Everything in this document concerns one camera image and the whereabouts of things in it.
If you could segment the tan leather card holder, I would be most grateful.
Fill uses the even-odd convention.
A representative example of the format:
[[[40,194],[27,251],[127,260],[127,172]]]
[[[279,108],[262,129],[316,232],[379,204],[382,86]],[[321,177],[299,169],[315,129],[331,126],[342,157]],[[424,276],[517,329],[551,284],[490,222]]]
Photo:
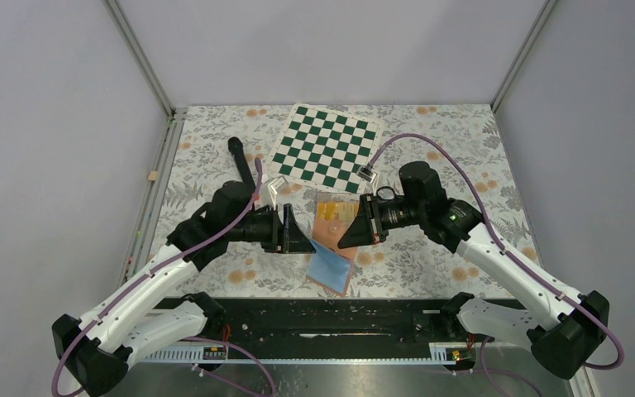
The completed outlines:
[[[307,270],[308,280],[339,297],[346,296],[357,253],[355,247],[341,249],[337,246],[347,228],[316,222],[314,218],[311,243],[315,253]]]

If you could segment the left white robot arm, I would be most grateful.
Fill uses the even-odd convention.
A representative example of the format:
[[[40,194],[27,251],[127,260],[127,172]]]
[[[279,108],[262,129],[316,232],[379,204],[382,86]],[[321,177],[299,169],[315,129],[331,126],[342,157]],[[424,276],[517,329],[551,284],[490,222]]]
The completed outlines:
[[[291,205],[256,207],[258,189],[226,182],[180,222],[148,263],[97,307],[79,317],[63,314],[51,331],[59,359],[51,392],[63,371],[89,396],[102,396],[141,358],[186,337],[212,340],[223,329],[222,309],[207,294],[184,301],[158,320],[145,316],[177,285],[227,253],[232,242],[258,243],[270,254],[314,251]]]

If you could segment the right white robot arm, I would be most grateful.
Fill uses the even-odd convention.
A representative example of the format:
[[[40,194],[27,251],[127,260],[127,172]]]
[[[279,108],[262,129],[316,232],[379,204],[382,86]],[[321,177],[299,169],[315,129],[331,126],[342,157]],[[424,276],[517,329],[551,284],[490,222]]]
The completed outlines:
[[[358,213],[338,246],[376,245],[393,229],[419,226],[430,241],[481,268],[522,305],[511,309],[459,293],[444,309],[444,335],[460,341],[482,334],[512,343],[553,375],[571,379],[606,338],[609,301],[597,291],[582,294],[497,242],[478,209],[447,197],[428,163],[403,165],[399,179],[403,192],[391,199],[360,196]]]

